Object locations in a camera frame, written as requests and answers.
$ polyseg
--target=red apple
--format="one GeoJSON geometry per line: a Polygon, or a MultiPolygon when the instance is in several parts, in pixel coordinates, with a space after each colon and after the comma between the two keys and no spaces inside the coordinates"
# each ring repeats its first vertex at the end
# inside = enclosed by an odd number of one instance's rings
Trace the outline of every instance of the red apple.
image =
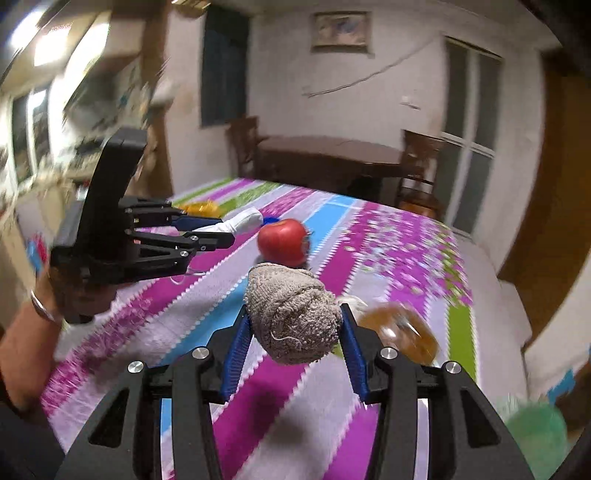
{"type": "Polygon", "coordinates": [[[310,249],[306,227],[293,218],[263,226],[256,242],[265,260],[286,267],[304,264],[310,249]]]}

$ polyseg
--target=metal screw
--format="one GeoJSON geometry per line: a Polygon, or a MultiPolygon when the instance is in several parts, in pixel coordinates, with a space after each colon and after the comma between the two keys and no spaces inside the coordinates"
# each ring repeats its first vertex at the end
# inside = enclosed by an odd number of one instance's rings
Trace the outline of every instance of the metal screw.
{"type": "Polygon", "coordinates": [[[445,370],[451,374],[458,374],[462,371],[462,366],[457,362],[448,362],[445,364],[445,370]]]}
{"type": "Polygon", "coordinates": [[[379,354],[382,356],[382,358],[385,358],[386,360],[392,360],[398,356],[398,351],[395,348],[387,346],[385,348],[382,348],[379,351],[379,354]]]}
{"type": "Polygon", "coordinates": [[[196,358],[198,360],[202,360],[204,358],[207,358],[209,356],[209,350],[207,350],[206,347],[204,346],[198,346],[195,350],[193,350],[193,358],[196,358]]]}
{"type": "Polygon", "coordinates": [[[139,360],[136,360],[135,362],[131,362],[127,366],[127,370],[129,371],[129,373],[132,373],[132,374],[138,374],[143,369],[144,369],[144,364],[142,362],[140,362],[139,360]]]}

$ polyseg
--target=human arm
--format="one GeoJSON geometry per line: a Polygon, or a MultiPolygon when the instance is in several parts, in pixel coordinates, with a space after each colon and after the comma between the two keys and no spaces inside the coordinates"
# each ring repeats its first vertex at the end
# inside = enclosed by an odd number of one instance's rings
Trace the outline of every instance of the human arm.
{"type": "Polygon", "coordinates": [[[0,374],[12,405],[26,411],[39,399],[53,369],[53,353],[61,331],[65,301],[81,314],[109,309],[117,286],[82,287],[46,269],[37,280],[35,296],[57,321],[43,318],[31,300],[25,301],[0,341],[0,374]]]}

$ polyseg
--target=gray knitted cloth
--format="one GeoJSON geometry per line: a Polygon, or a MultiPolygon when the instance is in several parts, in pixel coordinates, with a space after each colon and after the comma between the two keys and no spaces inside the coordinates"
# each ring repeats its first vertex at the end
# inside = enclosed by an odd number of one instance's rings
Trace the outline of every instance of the gray knitted cloth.
{"type": "Polygon", "coordinates": [[[252,267],[244,302],[256,339],[277,363],[314,362],[339,339],[343,318],[335,296],[307,270],[252,267]]]}

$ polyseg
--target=window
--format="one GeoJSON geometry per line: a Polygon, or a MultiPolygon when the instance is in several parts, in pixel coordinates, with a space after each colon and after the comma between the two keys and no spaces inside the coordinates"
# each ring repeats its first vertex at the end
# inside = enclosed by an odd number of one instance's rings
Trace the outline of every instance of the window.
{"type": "Polygon", "coordinates": [[[47,165],[50,158],[49,149],[49,125],[47,118],[47,102],[49,98],[49,85],[33,90],[29,97],[28,108],[33,125],[33,145],[35,161],[38,168],[47,165]]]}
{"type": "Polygon", "coordinates": [[[27,142],[28,98],[28,95],[24,95],[12,101],[12,153],[18,183],[33,174],[27,142]]]}
{"type": "Polygon", "coordinates": [[[203,37],[201,125],[221,125],[246,114],[249,19],[210,5],[203,37]]]}
{"type": "Polygon", "coordinates": [[[448,38],[446,145],[437,165],[434,195],[445,223],[472,233],[495,158],[501,58],[448,38]]]}

